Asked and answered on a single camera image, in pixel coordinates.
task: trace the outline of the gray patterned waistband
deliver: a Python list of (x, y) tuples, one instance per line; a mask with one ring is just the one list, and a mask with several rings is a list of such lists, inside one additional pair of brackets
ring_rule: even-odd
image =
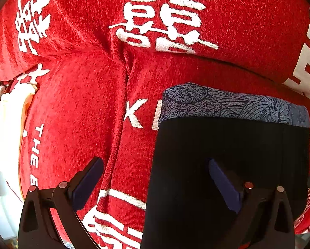
[(222, 117), (310, 127), (305, 106), (283, 99), (231, 93), (186, 83), (166, 89), (158, 124), (178, 117)]

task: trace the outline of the white cloth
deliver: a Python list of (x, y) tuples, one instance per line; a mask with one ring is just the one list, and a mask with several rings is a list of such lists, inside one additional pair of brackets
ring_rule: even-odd
[(23, 200), (19, 181), (19, 152), (27, 110), (37, 87), (18, 84), (0, 101), (0, 171), (11, 189)]

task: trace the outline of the red blanket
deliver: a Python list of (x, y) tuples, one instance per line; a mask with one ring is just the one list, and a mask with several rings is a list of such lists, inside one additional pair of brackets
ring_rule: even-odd
[[(31, 184), (56, 186), (99, 156), (105, 173), (79, 216), (102, 248), (138, 249), (162, 92), (194, 82), (279, 97), (310, 114), (310, 7), (305, 0), (8, 0), (0, 11), (0, 80), (14, 78), (12, 87), (39, 87), (21, 144), (24, 196)], [(310, 192), (295, 229), (310, 231)]]

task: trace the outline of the screw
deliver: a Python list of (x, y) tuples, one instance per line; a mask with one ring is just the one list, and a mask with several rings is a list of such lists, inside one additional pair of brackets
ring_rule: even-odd
[(251, 182), (247, 182), (247, 183), (245, 183), (245, 187), (247, 189), (253, 189), (254, 185)]
[(279, 185), (279, 186), (277, 186), (277, 190), (279, 192), (283, 193), (284, 192), (284, 187)]
[(67, 182), (61, 182), (60, 184), (59, 184), (59, 188), (61, 188), (61, 189), (64, 189), (64, 188), (66, 188), (67, 187)]
[(36, 190), (36, 186), (35, 185), (32, 185), (31, 187), (28, 188), (29, 192), (33, 192), (35, 190)]

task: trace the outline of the black garment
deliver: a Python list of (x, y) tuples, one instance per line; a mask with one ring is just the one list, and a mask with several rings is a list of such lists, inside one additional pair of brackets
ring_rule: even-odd
[(209, 175), (215, 159), (255, 187), (285, 188), (294, 220), (307, 200), (309, 128), (219, 117), (159, 126), (141, 249), (213, 248), (237, 214)]

